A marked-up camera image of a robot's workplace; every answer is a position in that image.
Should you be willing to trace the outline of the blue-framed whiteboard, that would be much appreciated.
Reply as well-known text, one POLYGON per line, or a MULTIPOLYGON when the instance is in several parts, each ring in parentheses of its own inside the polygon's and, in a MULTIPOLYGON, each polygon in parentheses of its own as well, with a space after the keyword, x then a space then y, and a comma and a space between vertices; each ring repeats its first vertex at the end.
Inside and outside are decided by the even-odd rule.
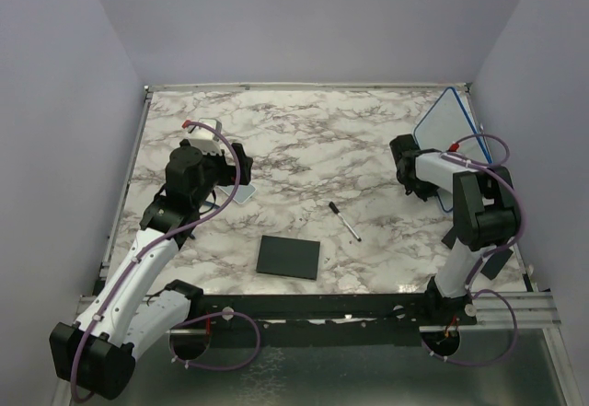
MULTIPOLYGON (((418 121, 412 134, 421 149, 434 148, 445 151, 453 142, 469 134, 479 133, 466 97, 462 98, 454 87, 447 87, 424 116, 418 121)), ((491 154, 484 140, 472 138, 460 143, 459 152, 466 157, 491 163, 491 154)), ((441 211, 452 213, 452 196, 439 190, 437 201, 441 211)))

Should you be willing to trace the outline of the white black whiteboard marker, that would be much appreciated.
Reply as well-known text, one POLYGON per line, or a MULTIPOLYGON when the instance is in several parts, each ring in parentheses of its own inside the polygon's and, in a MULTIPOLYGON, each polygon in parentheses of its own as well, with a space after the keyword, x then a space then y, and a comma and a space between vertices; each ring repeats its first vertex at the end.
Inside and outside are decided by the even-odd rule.
POLYGON ((352 234, 354 239, 358 242, 361 242, 362 238, 357 233, 357 231, 352 227, 352 225, 347 221, 347 219, 341 213, 341 211, 339 210, 337 205, 334 202, 329 202, 329 208, 332 211, 332 213, 334 213, 341 220, 341 222, 344 224, 346 229, 352 234))

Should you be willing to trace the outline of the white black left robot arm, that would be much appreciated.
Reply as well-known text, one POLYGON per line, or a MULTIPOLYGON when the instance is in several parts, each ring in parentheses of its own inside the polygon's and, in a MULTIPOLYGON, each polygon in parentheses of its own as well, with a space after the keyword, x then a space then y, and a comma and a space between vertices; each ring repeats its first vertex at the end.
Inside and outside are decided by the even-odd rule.
POLYGON ((56 374, 70 384, 73 401, 113 400, 126 388, 139 358, 171 327, 197 325, 199 289, 167 289, 147 307, 143 301, 163 268, 193 229, 210 215, 201 207, 216 186, 247 185, 253 160, 239 143, 222 150, 213 141, 184 139, 165 168, 165 183, 144 211, 129 252, 87 309, 50 334, 56 374))

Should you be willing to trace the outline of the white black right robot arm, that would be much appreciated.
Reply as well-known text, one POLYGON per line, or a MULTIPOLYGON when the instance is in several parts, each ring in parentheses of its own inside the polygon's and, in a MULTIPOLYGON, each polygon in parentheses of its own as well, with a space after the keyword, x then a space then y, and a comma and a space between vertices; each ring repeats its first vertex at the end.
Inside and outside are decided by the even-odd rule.
POLYGON ((434 295, 422 302, 424 317, 443 324, 456 313, 454 300, 468 295, 473 280, 491 256, 511 248, 524 232, 524 210, 509 170, 503 165, 510 150, 501 138, 485 133, 461 137, 445 151, 422 149, 411 134, 394 138, 389 147, 397 181, 408 195, 427 201, 444 190, 452 196, 455 243, 428 287, 434 295), (504 159, 489 164, 459 153, 460 145, 471 139, 499 143, 504 159))

